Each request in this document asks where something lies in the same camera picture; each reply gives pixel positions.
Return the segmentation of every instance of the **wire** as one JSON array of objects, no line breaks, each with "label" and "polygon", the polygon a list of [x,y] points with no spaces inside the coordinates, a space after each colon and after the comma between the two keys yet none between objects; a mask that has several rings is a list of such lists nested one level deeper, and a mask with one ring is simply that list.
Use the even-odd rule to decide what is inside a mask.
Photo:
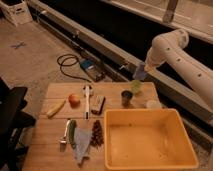
[{"label": "wire", "polygon": [[[65,64],[65,62],[70,60],[70,59],[74,59],[75,61],[73,63],[71,63],[71,64]],[[73,65],[76,65],[77,63],[80,65],[79,59],[78,59],[78,57],[76,55],[74,55],[74,54],[61,55],[61,56],[58,57],[57,63],[60,66],[61,73],[64,74],[65,76],[70,77],[70,78],[74,78],[74,79],[79,79],[79,80],[84,80],[84,81],[87,81],[87,82],[91,82],[90,80],[88,80],[86,78],[73,76],[73,75],[67,74],[67,73],[65,73],[63,71],[63,67],[72,67]]]}]

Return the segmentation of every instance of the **banana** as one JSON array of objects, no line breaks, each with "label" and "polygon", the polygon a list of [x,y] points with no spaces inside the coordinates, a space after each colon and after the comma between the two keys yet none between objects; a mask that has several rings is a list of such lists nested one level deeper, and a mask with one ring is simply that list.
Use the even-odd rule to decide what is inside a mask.
[{"label": "banana", "polygon": [[59,110],[64,106],[66,100],[63,100],[62,102],[59,102],[56,104],[53,108],[49,109],[46,113],[48,118],[53,117]]}]

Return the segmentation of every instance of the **metal tool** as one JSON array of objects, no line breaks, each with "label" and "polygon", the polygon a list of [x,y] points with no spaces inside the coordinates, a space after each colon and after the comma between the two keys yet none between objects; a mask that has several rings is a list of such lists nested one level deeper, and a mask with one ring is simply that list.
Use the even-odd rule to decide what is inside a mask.
[{"label": "metal tool", "polygon": [[85,119],[89,119],[89,98],[93,95],[93,90],[90,85],[85,85],[84,94],[86,97],[86,105],[85,105]]},{"label": "metal tool", "polygon": [[65,149],[65,146],[67,144],[67,127],[68,127],[69,123],[70,123],[70,119],[67,119],[66,128],[65,128],[65,131],[64,131],[64,136],[60,140],[60,150],[61,151],[63,151]]}]

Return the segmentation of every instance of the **green cup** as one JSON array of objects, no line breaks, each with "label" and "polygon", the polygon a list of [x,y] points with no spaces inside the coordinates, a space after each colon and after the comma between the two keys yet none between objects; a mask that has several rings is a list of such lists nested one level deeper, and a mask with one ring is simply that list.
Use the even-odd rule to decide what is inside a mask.
[{"label": "green cup", "polygon": [[140,80],[132,80],[131,81],[131,91],[133,94],[139,93],[141,89],[141,81]]}]

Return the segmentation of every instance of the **small cup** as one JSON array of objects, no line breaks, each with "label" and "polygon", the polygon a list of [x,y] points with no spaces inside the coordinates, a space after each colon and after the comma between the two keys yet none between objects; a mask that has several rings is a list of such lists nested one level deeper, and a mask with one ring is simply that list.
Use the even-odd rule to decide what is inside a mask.
[{"label": "small cup", "polygon": [[132,96],[133,96],[133,94],[132,94],[131,91],[129,91],[129,90],[124,90],[124,91],[122,91],[122,93],[121,93],[122,105],[123,105],[123,106],[129,106],[130,101],[131,101],[131,99],[132,99]]},{"label": "small cup", "polygon": [[133,94],[139,93],[141,89],[141,81],[140,80],[132,80],[131,81],[131,91]]}]

